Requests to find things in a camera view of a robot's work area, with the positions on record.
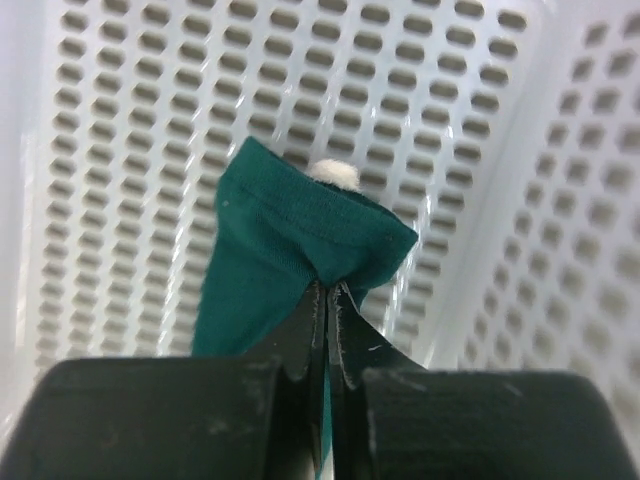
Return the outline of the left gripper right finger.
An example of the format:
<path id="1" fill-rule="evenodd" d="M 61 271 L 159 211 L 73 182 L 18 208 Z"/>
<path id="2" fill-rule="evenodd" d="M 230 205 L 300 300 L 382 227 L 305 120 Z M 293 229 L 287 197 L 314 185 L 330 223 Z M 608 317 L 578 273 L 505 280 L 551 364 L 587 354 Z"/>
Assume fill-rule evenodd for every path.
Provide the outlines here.
<path id="1" fill-rule="evenodd" d="M 339 479 L 635 479 L 599 390 L 563 371 L 429 370 L 327 297 Z"/>

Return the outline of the green reindeer sock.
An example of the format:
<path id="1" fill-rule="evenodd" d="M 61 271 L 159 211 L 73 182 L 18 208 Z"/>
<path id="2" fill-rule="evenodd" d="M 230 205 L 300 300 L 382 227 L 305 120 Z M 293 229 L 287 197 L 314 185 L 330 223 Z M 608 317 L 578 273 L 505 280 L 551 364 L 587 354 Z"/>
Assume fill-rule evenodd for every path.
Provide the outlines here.
<path id="1" fill-rule="evenodd" d="M 371 386 L 412 367 L 360 313 L 417 240 L 395 214 L 248 138 L 222 175 L 201 290 L 196 473 L 378 475 Z"/>

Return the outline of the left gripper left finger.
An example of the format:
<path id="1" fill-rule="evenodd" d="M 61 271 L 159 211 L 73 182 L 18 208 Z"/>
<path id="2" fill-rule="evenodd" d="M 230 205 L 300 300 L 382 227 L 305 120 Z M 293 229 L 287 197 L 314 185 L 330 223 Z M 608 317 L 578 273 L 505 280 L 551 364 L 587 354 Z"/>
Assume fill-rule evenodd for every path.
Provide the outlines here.
<path id="1" fill-rule="evenodd" d="M 312 479 L 323 464 L 326 292 L 227 357 L 86 358 L 40 380 L 5 479 Z"/>

